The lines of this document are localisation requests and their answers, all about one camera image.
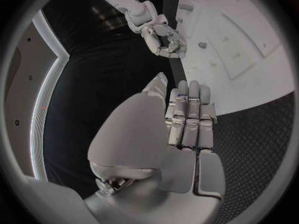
screw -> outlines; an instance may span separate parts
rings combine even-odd
[[[202,49],[205,49],[205,48],[207,48],[207,43],[205,43],[205,42],[199,42],[198,44],[197,44],[200,48],[202,48]]]

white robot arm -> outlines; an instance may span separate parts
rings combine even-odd
[[[105,0],[118,11],[125,14],[129,28],[142,37],[152,53],[168,58],[184,57],[187,46],[184,38],[169,27],[163,14],[150,1],[138,0]],[[168,47],[163,47],[158,36],[165,36],[169,41]]]

